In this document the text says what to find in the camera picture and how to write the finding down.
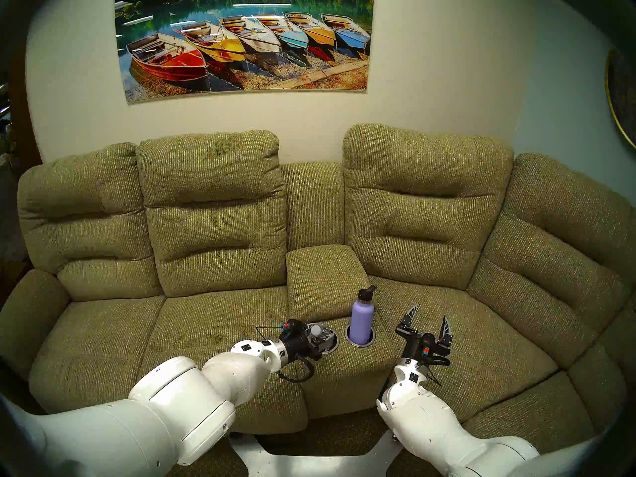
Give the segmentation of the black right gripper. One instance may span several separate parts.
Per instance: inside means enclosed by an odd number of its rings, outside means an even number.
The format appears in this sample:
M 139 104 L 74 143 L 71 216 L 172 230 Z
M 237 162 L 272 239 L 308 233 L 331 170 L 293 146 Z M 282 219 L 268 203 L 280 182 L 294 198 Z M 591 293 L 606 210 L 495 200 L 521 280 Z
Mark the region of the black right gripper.
M 396 334 L 405 340 L 400 359 L 411 359 L 418 366 L 449 367 L 448 358 L 453 341 L 452 328 L 447 316 L 443 316 L 438 338 L 432 333 L 419 333 L 412 327 L 419 304 L 414 304 L 396 326 Z

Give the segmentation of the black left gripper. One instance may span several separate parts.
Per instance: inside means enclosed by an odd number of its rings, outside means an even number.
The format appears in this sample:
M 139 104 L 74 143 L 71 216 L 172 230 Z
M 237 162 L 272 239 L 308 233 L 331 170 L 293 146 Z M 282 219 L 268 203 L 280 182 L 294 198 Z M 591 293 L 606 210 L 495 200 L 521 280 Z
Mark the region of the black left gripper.
M 280 327 L 278 339 L 283 346 L 278 351 L 282 365 L 294 362 L 298 356 L 320 361 L 322 354 L 328 354 L 338 346 L 335 331 L 323 324 L 307 325 L 300 320 L 286 320 Z M 312 343 L 314 333 L 317 334 L 317 346 Z

